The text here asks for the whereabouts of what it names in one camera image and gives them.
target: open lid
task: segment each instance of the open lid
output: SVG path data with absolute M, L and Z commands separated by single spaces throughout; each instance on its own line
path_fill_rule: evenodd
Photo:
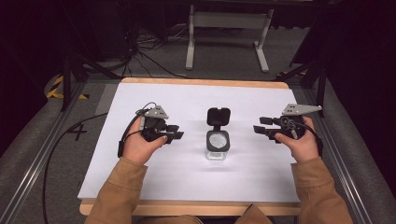
M 212 107 L 207 110 L 206 123 L 210 126 L 214 126 L 215 131 L 219 131 L 221 126 L 225 126 L 229 123 L 231 116 L 231 110 L 229 108 L 215 108 Z

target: tan sleeve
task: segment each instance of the tan sleeve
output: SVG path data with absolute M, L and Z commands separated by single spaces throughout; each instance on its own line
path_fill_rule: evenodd
M 251 204 L 235 224 L 272 224 L 272 222 L 256 205 Z
M 347 205 L 335 191 L 332 176 L 321 158 L 294 163 L 291 170 L 302 202 L 301 223 L 352 223 Z
M 130 224 L 147 166 L 120 158 L 102 186 L 85 223 Z

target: white table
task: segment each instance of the white table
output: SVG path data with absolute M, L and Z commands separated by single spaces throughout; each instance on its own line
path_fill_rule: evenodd
M 277 118 L 295 104 L 285 83 L 125 78 L 118 86 L 78 197 L 91 212 L 99 189 L 118 161 L 118 142 L 134 112 L 148 102 L 161 105 L 167 124 L 180 126 L 182 139 L 157 150 L 147 163 L 139 216 L 240 216 L 250 203 L 267 216 L 296 216 L 299 200 L 288 148 L 253 132 L 259 117 Z M 231 148 L 225 161 L 205 158 L 210 107 L 231 109 Z

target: human hand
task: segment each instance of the human hand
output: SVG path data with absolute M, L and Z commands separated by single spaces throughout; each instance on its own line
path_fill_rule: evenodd
M 303 119 L 304 124 L 314 130 L 312 119 L 307 117 L 303 117 Z M 309 161 L 319 156 L 315 136 L 308 130 L 305 130 L 304 136 L 298 140 L 289 138 L 282 133 L 276 133 L 275 138 L 290 148 L 291 155 L 297 162 Z
M 122 157 L 144 165 L 152 153 L 166 142 L 167 137 L 162 136 L 152 142 L 146 141 L 139 132 L 141 120 L 142 117 L 139 117 L 129 129 L 128 134 L 133 134 L 125 140 Z

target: yellow tape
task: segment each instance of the yellow tape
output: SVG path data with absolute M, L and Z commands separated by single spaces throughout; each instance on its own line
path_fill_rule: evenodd
M 61 85 L 61 82 L 64 80 L 64 76 L 59 75 L 58 78 L 56 78 L 55 82 L 53 83 L 52 87 L 49 90 L 49 93 L 47 93 L 47 98 L 58 98 L 58 99 L 63 99 L 64 95 L 61 93 L 56 93 L 56 90 L 58 87 Z M 88 100 L 90 98 L 89 94 L 81 94 L 78 99 L 80 100 Z

